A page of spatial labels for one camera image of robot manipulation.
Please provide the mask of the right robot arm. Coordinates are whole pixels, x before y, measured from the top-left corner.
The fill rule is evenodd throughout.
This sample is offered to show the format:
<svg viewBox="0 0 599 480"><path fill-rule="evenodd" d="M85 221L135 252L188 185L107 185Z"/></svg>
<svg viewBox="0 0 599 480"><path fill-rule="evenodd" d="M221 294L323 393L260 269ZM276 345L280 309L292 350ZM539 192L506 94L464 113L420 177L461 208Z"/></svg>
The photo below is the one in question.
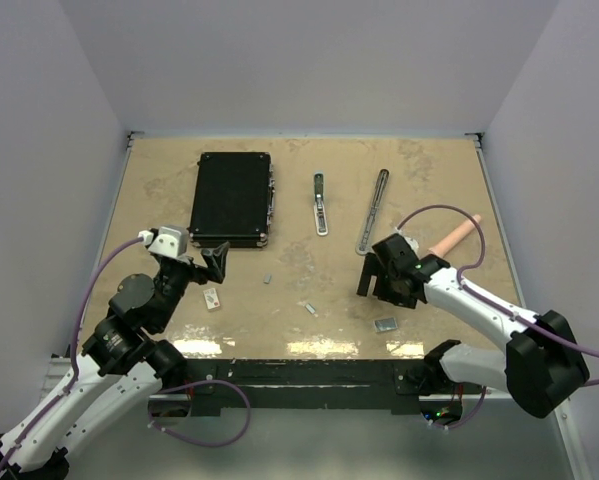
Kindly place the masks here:
<svg viewBox="0 0 599 480"><path fill-rule="evenodd" d="M444 259L418 257L399 234L366 253L357 293L410 309L430 304L494 344L494 349L484 350L448 340L431 350L417 376L435 392L475 384L505 392L526 413L544 418L590 378L565 317L507 304L461 278Z"/></svg>

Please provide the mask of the silver black stapler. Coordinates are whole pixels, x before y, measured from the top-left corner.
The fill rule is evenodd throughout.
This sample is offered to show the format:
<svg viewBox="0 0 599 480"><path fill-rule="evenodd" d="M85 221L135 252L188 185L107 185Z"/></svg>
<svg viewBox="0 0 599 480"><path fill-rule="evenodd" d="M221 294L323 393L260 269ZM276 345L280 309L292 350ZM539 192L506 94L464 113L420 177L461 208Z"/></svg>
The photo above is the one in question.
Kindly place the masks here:
<svg viewBox="0 0 599 480"><path fill-rule="evenodd" d="M387 189L390 172L388 169L381 169L378 173L370 205L362 225L359 239L355 246L355 253L363 256L369 251L372 240L372 232L378 218L379 209Z"/></svg>

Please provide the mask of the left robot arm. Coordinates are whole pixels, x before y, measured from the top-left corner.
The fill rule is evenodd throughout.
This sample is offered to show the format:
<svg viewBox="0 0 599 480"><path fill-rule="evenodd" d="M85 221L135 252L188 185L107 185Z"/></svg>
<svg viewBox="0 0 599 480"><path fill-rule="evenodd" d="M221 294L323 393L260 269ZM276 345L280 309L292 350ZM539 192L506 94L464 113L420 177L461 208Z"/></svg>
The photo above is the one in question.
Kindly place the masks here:
<svg viewBox="0 0 599 480"><path fill-rule="evenodd" d="M189 284L220 284L228 243L205 249L197 265L184 248L160 237L143 242L158 264L154 276L124 278L107 315L81 346L70 347L70 368L50 393L15 427L0 434L0 479L63 479L69 456L104 425L162 390L186 380L186 360L165 330Z"/></svg>

